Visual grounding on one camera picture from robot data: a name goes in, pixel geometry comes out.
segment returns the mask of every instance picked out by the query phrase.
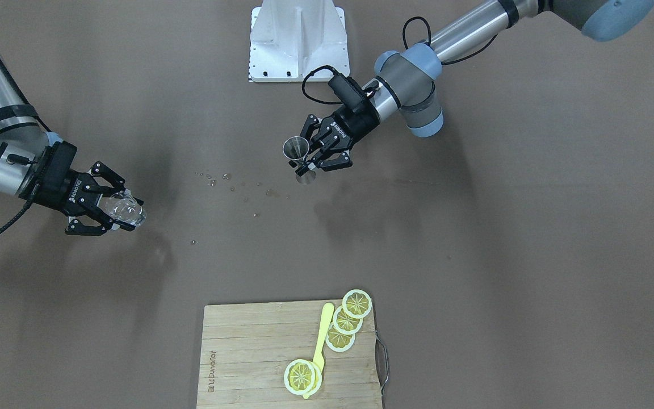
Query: silver arm segment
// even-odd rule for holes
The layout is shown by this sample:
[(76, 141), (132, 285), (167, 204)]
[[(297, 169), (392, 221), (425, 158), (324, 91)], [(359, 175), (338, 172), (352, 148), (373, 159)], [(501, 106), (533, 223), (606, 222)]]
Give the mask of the silver arm segment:
[[(0, 192), (25, 199), (26, 208), (36, 203), (62, 212), (69, 217), (68, 235), (99, 236), (139, 226), (143, 201), (125, 188), (125, 179), (101, 161), (85, 173), (72, 170), (76, 151), (39, 119), (0, 58)], [(99, 225), (81, 223), (79, 217)]]
[[(353, 145), (395, 111), (400, 111), (416, 136), (434, 135), (443, 127), (443, 109), (434, 83), (443, 66), (472, 57), (473, 54), (465, 55), (480, 44), (488, 46), (486, 41), (522, 18), (553, 11), (585, 36), (607, 41), (643, 20), (652, 5), (654, 0), (485, 0), (405, 52), (380, 55), (375, 62), (375, 77), (361, 87), (355, 86), (356, 90), (340, 85), (354, 80), (338, 75), (332, 68), (335, 75), (329, 85), (344, 104), (325, 117), (322, 124), (314, 115), (307, 118), (299, 137), (300, 145), (308, 147), (308, 151), (303, 157), (303, 152), (299, 152), (296, 160), (285, 150), (289, 165), (296, 168), (298, 177), (316, 168), (330, 171), (352, 166)], [(411, 20), (415, 19), (427, 24), (423, 18)]]

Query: wooden cutting board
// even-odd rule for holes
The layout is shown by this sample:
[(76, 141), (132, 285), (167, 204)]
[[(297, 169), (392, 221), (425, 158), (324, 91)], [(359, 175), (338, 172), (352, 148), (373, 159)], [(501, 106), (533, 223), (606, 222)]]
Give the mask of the wooden cutting board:
[(342, 300), (206, 306), (198, 375), (199, 409), (382, 409), (374, 310), (345, 352), (324, 347), (322, 388), (311, 398), (284, 387), (292, 360), (311, 360), (322, 305)]

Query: metal jigger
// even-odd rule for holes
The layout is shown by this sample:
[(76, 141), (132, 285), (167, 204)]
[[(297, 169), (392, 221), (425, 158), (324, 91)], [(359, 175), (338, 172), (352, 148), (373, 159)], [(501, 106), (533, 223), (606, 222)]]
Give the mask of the metal jigger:
[[(307, 155), (309, 155), (309, 140), (301, 136), (293, 136), (284, 142), (283, 151), (284, 156), (289, 160), (296, 161), (299, 166), (302, 166), (307, 160)], [(303, 176), (297, 176), (296, 181), (306, 185), (312, 183), (315, 178), (317, 178), (317, 173), (314, 170), (309, 170)]]

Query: clear plastic bottle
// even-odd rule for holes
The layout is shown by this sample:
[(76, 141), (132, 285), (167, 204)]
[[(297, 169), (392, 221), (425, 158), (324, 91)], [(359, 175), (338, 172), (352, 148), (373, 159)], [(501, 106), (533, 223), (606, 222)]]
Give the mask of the clear plastic bottle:
[(102, 197), (98, 205), (110, 217), (135, 227), (140, 226), (145, 220), (145, 210), (133, 199), (130, 191), (116, 193), (111, 197)]

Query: yellow lemon slice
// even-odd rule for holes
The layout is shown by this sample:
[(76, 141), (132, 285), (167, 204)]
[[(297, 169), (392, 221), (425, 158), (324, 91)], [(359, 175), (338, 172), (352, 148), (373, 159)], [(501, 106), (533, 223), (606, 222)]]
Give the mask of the yellow lemon slice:
[(346, 336), (342, 332), (337, 331), (334, 324), (330, 324), (329, 329), (327, 329), (327, 339), (325, 339), (325, 342), (329, 349), (335, 352), (345, 352), (355, 344), (355, 334)]
[(334, 325), (338, 332), (342, 332), (346, 336), (351, 336), (360, 331), (360, 327), (363, 326), (363, 319), (348, 316), (345, 313), (345, 309), (342, 306), (338, 306), (332, 316), (332, 325)]
[(309, 364), (312, 366), (312, 369), (315, 371), (316, 381), (315, 381), (315, 385), (312, 386), (312, 388), (309, 389), (309, 391), (307, 391), (301, 396), (304, 399), (309, 399), (309, 397), (317, 393), (317, 391), (319, 391), (320, 386), (322, 386), (322, 371), (320, 370), (320, 368), (317, 368), (317, 365), (315, 365), (314, 362), (312, 361), (307, 361), (307, 362), (309, 362)]
[(284, 370), (284, 386), (293, 394), (303, 395), (317, 383), (316, 368), (307, 360), (293, 360)]
[(342, 308), (352, 318), (365, 318), (372, 309), (372, 298), (363, 290), (350, 290), (342, 297)]

